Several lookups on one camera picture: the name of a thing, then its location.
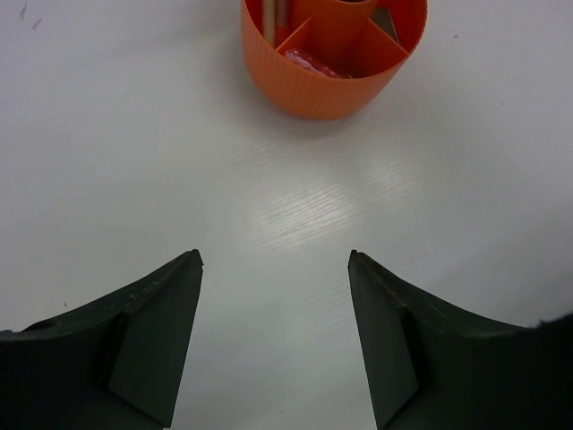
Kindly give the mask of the grey eraser block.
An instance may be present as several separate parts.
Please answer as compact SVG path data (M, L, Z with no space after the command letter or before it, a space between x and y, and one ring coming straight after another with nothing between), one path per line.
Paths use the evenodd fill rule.
M399 43L396 27L387 7L377 6L371 15L371 20L397 44Z

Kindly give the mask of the pink correction tape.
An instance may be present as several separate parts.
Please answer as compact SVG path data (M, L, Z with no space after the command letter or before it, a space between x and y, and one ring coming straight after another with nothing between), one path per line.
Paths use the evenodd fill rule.
M326 76L334 79L351 79L352 76L347 73L335 71L333 68L324 64L321 60L308 54L306 51L293 47L285 50L282 53L283 57L288 59L293 64L303 68L304 70L315 73L320 76Z

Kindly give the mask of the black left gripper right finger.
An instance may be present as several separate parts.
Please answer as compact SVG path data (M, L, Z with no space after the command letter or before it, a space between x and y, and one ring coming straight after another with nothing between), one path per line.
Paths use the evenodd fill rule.
M367 254L348 261L379 429L569 429L572 318L494 321L404 280Z

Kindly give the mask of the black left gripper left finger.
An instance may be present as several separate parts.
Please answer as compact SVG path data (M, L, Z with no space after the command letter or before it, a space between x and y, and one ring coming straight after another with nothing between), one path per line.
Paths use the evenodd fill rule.
M167 429L203 262L192 250L86 305L1 334L4 429Z

